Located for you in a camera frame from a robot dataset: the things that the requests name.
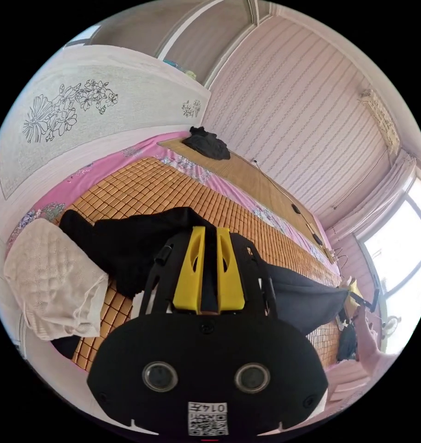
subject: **floral drawing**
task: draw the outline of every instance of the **floral drawing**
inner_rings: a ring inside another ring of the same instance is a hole
[[[190,100],[183,103],[182,106],[183,115],[185,117],[198,117],[199,112],[201,111],[201,102],[199,100],[195,100],[192,104]]]
[[[118,94],[109,89],[108,85],[109,82],[91,79],[84,86],[81,86],[81,83],[67,87],[62,84],[59,94],[53,100],[49,100],[43,94],[35,97],[23,125],[23,134],[27,142],[34,140],[38,143],[42,137],[51,142],[56,135],[63,136],[78,121],[77,108],[78,112],[87,111],[95,105],[103,115],[109,106],[118,102]]]

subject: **person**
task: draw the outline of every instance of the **person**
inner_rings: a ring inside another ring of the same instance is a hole
[[[316,415],[312,414],[312,416],[306,421],[290,429],[308,426],[343,411],[366,394],[381,379],[393,362],[398,358],[398,353],[386,354],[378,349],[376,341],[377,334],[367,322],[366,308],[364,306],[360,305],[357,307],[351,320],[356,332],[356,352],[359,356],[359,362],[361,363],[365,372],[369,375],[370,381],[349,397],[325,407],[322,412],[319,412]]]

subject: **pink bedsheet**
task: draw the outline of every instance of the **pink bedsheet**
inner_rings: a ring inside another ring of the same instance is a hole
[[[332,265],[328,258],[311,241],[309,241],[288,222],[278,217],[265,206],[255,201],[252,197],[229,183],[227,180],[222,179],[216,174],[201,168],[185,157],[182,157],[181,155],[176,154],[175,152],[158,144],[159,142],[170,140],[172,138],[187,137],[188,135],[188,132],[174,132],[158,135],[145,140],[144,142],[138,143],[135,146],[131,146],[122,151],[115,152],[107,157],[96,160],[95,162],[79,169],[74,174],[67,177],[64,181],[56,185],[46,195],[38,200],[36,204],[34,204],[33,208],[31,208],[31,210],[21,219],[20,223],[11,234],[7,243],[7,251],[9,251],[21,230],[32,220],[38,217],[53,220],[59,214],[61,214],[66,207],[74,203],[92,186],[118,169],[141,158],[155,157],[163,163],[173,166],[182,173],[194,178],[203,185],[213,189],[216,192],[219,192],[220,194],[254,213],[263,221],[273,226],[281,233],[292,239],[295,243],[300,245],[313,257],[323,263],[323,265],[325,265],[329,270],[339,275],[337,265]],[[315,221],[317,222],[323,236],[323,240],[327,245],[328,241],[326,240],[325,233],[316,218]]]

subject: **white curtain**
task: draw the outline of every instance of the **white curtain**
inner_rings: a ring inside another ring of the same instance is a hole
[[[401,193],[407,180],[415,173],[415,167],[416,159],[401,149],[395,164],[380,184],[354,211],[327,230],[330,243],[335,243],[346,235],[356,232],[366,224],[372,215],[387,208]]]

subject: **qr code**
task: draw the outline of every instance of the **qr code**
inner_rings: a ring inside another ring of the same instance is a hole
[[[189,402],[189,435],[228,435],[227,403]]]

